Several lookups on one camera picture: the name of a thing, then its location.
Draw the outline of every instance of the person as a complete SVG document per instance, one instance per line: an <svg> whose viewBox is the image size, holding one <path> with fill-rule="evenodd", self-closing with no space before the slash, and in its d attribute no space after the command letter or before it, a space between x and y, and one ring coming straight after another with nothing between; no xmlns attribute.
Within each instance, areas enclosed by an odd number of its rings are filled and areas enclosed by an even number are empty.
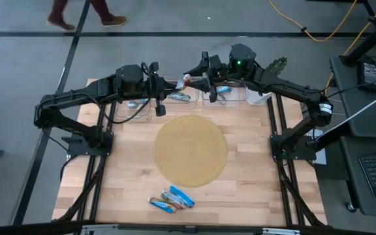
<svg viewBox="0 0 376 235"><path fill-rule="evenodd" d="M50 25L60 27L62 30L70 32L75 30L75 26L63 20L63 11L66 8L67 2L68 0L54 0L52 12L47 22ZM101 18L103 26L119 26L127 21L125 16L114 16L111 14L105 0L89 0L89 2Z"/></svg>

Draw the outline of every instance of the wooden table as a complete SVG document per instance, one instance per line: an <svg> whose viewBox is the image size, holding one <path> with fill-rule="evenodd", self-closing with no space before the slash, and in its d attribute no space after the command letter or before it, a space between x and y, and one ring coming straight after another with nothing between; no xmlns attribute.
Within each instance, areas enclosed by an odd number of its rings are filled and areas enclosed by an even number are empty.
<svg viewBox="0 0 376 235"><path fill-rule="evenodd" d="M277 116L275 96L274 109ZM165 100L166 115L156 117L154 102L149 114L128 123L114 125L114 146L107 158L102 181L97 222L177 225L284 226L280 183L269 145L271 134L268 106L250 106L246 101L210 104L199 95L190 104ZM302 119L300 105L283 99L289 127ZM127 105L119 105L122 115ZM81 107L78 121L95 125L99 110L94 104ZM198 188L181 188L195 200L192 209L168 214L147 202L160 196L171 185L158 171L153 158L156 136L168 121L185 115L199 115L213 121L224 133L228 160L220 176ZM281 130L279 118L278 131ZM61 217L76 200L84 184L88 156L73 160L66 167L53 213ZM326 222L314 169L305 161L295 161L300 194L310 209ZM89 216L91 195L86 206ZM293 220L294 201L290 196Z"/></svg>

